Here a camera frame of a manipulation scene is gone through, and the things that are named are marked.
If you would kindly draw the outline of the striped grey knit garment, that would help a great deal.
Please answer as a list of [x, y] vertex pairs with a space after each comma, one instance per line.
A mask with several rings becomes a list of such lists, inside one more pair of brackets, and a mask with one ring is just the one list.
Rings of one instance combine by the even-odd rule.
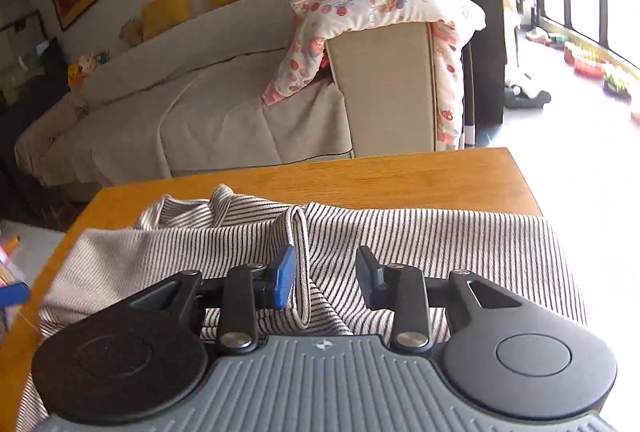
[[445, 277], [465, 268], [578, 322], [587, 319], [551, 226], [542, 218], [433, 209], [302, 207], [239, 195], [219, 186], [205, 200], [163, 197], [131, 227], [87, 229], [70, 250], [39, 312], [41, 337], [101, 311], [178, 271], [207, 278], [235, 266], [269, 263], [293, 244], [297, 266], [284, 311], [262, 311], [262, 334], [379, 334], [389, 311], [370, 311], [355, 273], [365, 245], [383, 264]]

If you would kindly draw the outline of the beige covered sofa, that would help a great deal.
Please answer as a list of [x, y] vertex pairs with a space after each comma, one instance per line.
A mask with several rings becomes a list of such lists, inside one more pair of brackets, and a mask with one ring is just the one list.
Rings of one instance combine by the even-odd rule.
[[345, 33], [329, 69], [267, 106], [293, 0], [240, 0], [93, 71], [17, 139], [18, 168], [47, 187], [115, 186], [308, 160], [435, 148], [424, 23]]

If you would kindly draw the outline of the floral pink white blanket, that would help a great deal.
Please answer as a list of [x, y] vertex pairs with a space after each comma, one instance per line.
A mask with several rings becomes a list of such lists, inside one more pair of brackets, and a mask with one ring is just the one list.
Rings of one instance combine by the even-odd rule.
[[262, 93], [266, 106], [293, 96], [316, 77], [326, 43], [350, 32], [424, 23], [434, 36], [436, 149], [463, 144], [462, 48], [484, 30], [484, 10], [472, 0], [292, 0], [290, 48]]

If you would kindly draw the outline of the small stuffed toys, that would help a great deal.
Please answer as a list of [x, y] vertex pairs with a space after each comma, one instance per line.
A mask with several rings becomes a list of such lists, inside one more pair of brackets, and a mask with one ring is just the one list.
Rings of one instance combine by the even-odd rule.
[[110, 59], [111, 56], [108, 50], [81, 56], [77, 62], [72, 63], [67, 68], [67, 86], [69, 88], [81, 88], [84, 78]]

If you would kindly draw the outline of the red bowl on sill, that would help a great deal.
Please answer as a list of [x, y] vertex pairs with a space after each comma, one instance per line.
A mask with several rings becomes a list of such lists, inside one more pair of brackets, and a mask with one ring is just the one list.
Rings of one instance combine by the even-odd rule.
[[604, 77], [604, 61], [591, 51], [566, 42], [563, 54], [564, 61], [574, 69], [575, 73], [590, 78]]

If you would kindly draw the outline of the glass fish tank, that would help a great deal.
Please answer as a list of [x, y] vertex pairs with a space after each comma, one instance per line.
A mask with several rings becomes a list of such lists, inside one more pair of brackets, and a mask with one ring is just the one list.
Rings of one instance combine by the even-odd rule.
[[67, 62], [56, 37], [44, 28], [38, 10], [1, 28], [1, 102], [14, 106], [22, 97], [58, 98], [68, 91]]

